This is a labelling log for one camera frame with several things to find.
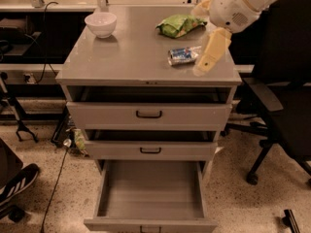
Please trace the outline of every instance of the gray countertop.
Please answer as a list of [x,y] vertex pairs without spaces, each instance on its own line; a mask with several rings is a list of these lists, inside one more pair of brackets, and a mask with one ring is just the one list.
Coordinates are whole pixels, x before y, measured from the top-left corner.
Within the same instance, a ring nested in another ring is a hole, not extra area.
[[160,35],[156,26],[166,17],[188,14],[189,6],[109,6],[117,28],[106,39],[87,28],[73,47],[56,80],[65,85],[220,85],[239,84],[230,54],[207,74],[197,77],[193,65],[170,66],[169,50],[201,45],[211,23],[179,39]]

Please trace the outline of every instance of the sneaker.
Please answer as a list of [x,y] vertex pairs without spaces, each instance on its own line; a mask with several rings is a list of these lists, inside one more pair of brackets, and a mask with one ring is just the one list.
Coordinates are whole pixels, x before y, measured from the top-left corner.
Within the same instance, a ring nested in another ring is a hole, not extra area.
[[10,180],[3,192],[0,194],[0,206],[8,203],[15,195],[27,189],[37,178],[39,167],[36,164],[30,164],[21,169],[20,172]]

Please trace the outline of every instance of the bowl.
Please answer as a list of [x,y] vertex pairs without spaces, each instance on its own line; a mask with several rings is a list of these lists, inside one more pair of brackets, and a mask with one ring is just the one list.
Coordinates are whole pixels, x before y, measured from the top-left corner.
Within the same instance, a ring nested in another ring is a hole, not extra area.
[[98,38],[111,36],[117,25],[116,15],[109,12],[97,12],[86,17],[86,26]]

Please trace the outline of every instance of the drawer handle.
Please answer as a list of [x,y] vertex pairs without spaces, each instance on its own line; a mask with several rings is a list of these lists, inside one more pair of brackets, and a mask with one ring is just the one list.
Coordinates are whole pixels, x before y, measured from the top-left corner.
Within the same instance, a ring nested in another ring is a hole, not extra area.
[[[156,233],[155,231],[152,231],[152,232],[151,232],[151,231],[144,231],[144,230],[143,230],[143,227],[144,227],[144,226],[142,226],[142,225],[140,226],[140,233]],[[161,232],[162,232],[162,228],[159,227],[159,228],[158,228],[158,233],[161,233]]]
[[140,148],[140,152],[158,154],[158,153],[161,153],[161,148]]
[[159,111],[156,115],[146,115],[146,114],[142,114],[139,111],[136,111],[136,116],[138,118],[154,118],[154,119],[157,119],[157,118],[162,117],[162,111]]

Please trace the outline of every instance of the gray cabinet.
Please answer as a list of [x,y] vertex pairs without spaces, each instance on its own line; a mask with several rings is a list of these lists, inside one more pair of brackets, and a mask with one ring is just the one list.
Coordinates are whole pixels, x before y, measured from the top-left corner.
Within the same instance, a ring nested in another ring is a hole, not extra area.
[[173,48],[197,46],[204,30],[182,39],[159,35],[156,24],[190,7],[116,6],[117,29],[96,39],[87,29],[57,81],[102,176],[89,230],[212,232],[202,177],[240,83],[226,54],[208,74],[171,67]]

